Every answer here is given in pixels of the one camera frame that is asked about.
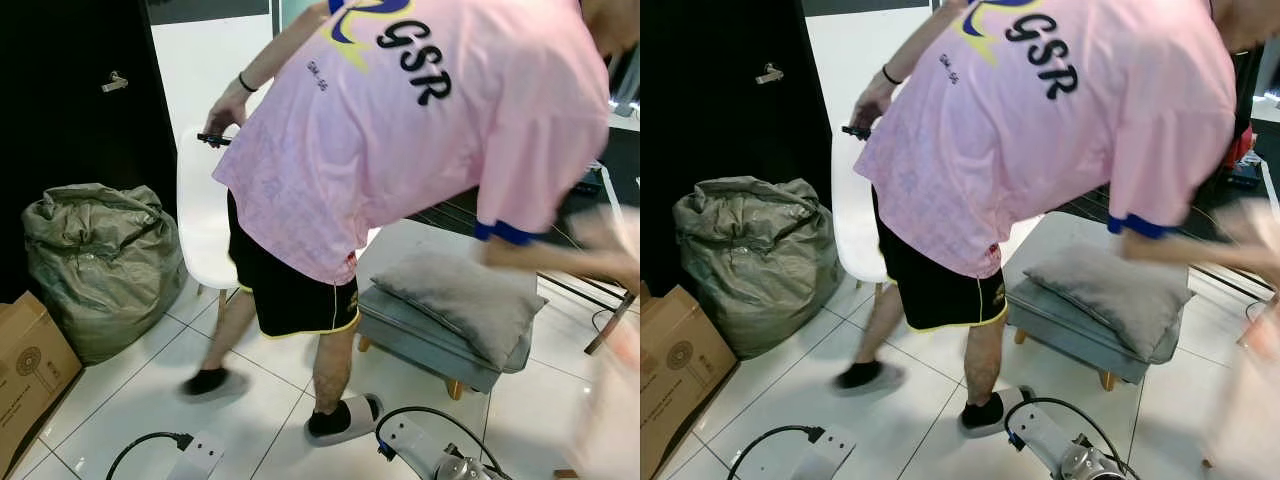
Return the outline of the person's left hand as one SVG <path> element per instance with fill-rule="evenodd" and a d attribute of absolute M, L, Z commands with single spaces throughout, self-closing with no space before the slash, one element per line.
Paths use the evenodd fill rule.
<path fill-rule="evenodd" d="M 897 86 L 883 73 L 874 73 L 865 90 L 855 102 L 850 119 L 852 128 L 869 131 L 890 108 Z"/>
<path fill-rule="evenodd" d="M 220 99 L 211 106 L 204 133 L 224 136 L 230 125 L 243 127 L 247 118 L 246 104 L 251 95 L 238 77 L 233 78 Z"/>

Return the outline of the person's right hand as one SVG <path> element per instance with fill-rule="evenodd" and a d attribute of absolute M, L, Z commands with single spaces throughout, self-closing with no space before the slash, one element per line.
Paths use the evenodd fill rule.
<path fill-rule="evenodd" d="M 1258 250 L 1258 268 L 1251 268 L 1277 285 L 1279 216 L 1277 206 L 1262 198 L 1245 198 L 1213 212 L 1219 229 L 1238 244 Z"/>
<path fill-rule="evenodd" d="M 631 293 L 640 294 L 640 227 L 637 207 L 596 205 L 576 212 L 568 219 L 575 237 L 593 250 L 603 250 L 620 257 L 623 273 L 611 274 Z"/>

